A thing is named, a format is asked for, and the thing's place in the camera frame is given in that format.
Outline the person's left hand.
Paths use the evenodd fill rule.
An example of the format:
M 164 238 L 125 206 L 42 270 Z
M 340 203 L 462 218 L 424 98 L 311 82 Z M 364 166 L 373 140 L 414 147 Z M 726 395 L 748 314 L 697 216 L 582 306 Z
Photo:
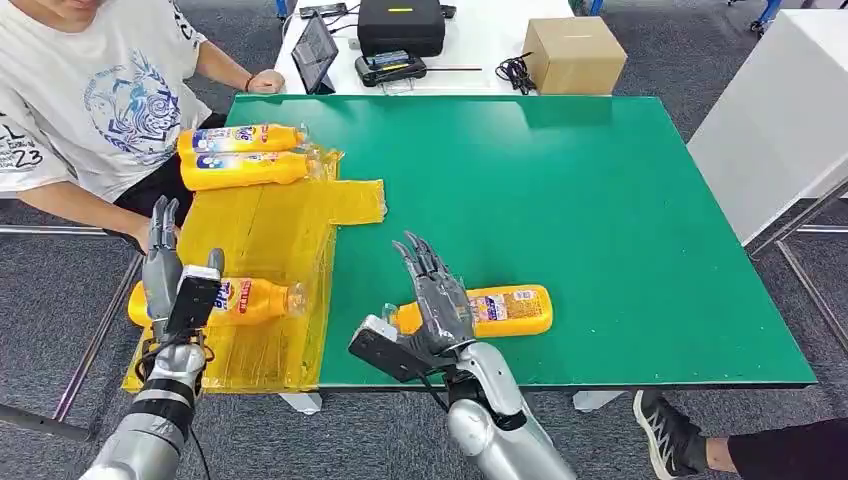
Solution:
M 245 84 L 244 91 L 251 94 L 277 94 L 285 87 L 283 76 L 273 69 L 263 70 L 252 75 Z

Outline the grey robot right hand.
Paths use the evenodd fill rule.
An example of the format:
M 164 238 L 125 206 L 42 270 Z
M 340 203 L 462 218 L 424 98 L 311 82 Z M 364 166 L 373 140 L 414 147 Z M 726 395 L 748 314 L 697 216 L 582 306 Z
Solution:
M 466 289 L 423 238 L 404 232 L 406 242 L 393 241 L 410 275 L 423 332 L 416 332 L 430 354 L 448 356 L 475 340 Z

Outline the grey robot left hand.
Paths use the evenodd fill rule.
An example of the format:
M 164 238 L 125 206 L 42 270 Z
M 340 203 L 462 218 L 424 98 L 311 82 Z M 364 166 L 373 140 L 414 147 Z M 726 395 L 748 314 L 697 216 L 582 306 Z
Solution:
M 166 332 L 201 329 L 208 323 L 225 266 L 224 252 L 210 250 L 205 266 L 185 266 L 177 254 L 179 201 L 160 197 L 150 219 L 142 285 L 153 325 Z

